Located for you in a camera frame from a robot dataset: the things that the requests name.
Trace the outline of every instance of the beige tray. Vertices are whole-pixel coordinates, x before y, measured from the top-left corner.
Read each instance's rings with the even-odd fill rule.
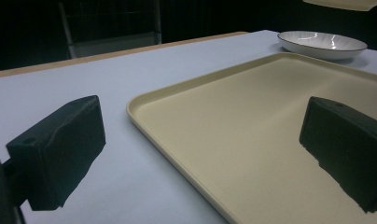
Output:
[[[229,222],[377,223],[300,145],[311,96],[377,119],[377,76],[291,53],[145,93],[127,111]]]

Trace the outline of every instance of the bowl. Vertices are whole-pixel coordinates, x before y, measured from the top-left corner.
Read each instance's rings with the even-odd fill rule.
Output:
[[[324,60],[341,60],[357,56],[367,44],[342,35],[309,31],[289,31],[278,34],[285,49]]]

